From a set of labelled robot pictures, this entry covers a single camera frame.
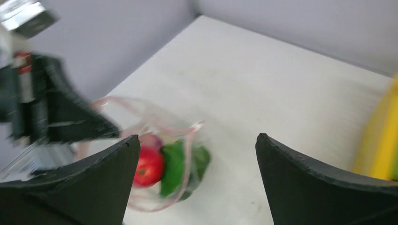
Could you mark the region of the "red toy apple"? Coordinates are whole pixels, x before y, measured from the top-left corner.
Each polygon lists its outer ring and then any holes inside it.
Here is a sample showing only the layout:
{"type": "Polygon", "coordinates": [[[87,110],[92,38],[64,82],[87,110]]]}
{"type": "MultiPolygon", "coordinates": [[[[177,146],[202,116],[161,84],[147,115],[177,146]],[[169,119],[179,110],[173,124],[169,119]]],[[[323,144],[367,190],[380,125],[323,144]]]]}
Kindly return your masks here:
{"type": "Polygon", "coordinates": [[[162,179],[164,168],[165,160],[159,151],[141,147],[133,186],[138,188],[153,186],[162,179]]]}

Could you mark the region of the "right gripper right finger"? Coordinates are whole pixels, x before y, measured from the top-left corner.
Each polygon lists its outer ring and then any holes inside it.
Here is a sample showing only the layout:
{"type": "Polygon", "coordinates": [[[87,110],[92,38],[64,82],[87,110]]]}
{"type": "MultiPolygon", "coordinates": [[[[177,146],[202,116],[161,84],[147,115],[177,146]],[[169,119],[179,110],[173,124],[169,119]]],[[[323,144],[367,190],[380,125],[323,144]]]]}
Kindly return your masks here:
{"type": "Polygon", "coordinates": [[[396,182],[336,168],[265,133],[255,149],[274,224],[397,224],[396,182]]]}

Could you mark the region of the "green toy bok choy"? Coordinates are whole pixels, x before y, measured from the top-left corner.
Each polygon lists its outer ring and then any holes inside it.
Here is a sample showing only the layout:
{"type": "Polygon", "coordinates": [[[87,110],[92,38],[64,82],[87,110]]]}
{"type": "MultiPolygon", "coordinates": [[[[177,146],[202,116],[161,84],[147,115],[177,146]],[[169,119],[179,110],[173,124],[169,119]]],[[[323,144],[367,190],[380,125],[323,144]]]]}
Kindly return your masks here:
{"type": "MultiPolygon", "coordinates": [[[[165,159],[165,169],[161,179],[160,195],[166,198],[169,195],[176,195],[183,183],[185,168],[184,140],[177,140],[164,145],[162,153],[165,159]]],[[[210,161],[211,155],[205,146],[198,144],[191,146],[190,176],[187,188],[180,201],[189,198],[193,191],[198,188],[210,161]]]]}

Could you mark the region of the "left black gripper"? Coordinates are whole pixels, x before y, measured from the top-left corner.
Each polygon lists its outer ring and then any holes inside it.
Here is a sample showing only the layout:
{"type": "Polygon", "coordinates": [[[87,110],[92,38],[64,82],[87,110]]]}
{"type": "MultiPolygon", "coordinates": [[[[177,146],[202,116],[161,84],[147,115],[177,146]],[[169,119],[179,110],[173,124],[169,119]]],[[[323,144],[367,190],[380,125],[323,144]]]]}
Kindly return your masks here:
{"type": "Polygon", "coordinates": [[[19,145],[117,138],[120,131],[68,83],[61,61],[16,52],[0,69],[0,122],[19,145]]]}

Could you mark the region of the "clear pink-dotted zip bag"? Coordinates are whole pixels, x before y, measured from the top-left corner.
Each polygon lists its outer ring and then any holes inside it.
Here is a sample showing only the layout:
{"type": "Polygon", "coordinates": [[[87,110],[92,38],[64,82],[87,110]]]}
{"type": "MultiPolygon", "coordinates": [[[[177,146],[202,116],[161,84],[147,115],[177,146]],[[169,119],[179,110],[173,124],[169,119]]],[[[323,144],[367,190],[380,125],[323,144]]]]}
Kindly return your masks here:
{"type": "Polygon", "coordinates": [[[203,122],[189,124],[148,100],[108,96],[92,108],[116,123],[120,139],[138,135],[142,148],[128,207],[158,212],[189,198],[211,162],[199,134],[203,122]]]}

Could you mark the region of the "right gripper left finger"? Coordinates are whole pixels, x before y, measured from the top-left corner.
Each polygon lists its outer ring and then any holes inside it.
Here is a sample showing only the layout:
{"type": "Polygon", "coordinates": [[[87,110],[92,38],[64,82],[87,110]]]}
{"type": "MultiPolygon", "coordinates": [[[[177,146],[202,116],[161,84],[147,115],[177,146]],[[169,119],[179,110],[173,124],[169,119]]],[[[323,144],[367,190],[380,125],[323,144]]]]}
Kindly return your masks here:
{"type": "Polygon", "coordinates": [[[3,225],[121,225],[138,162],[137,135],[27,181],[0,185],[3,225]]]}

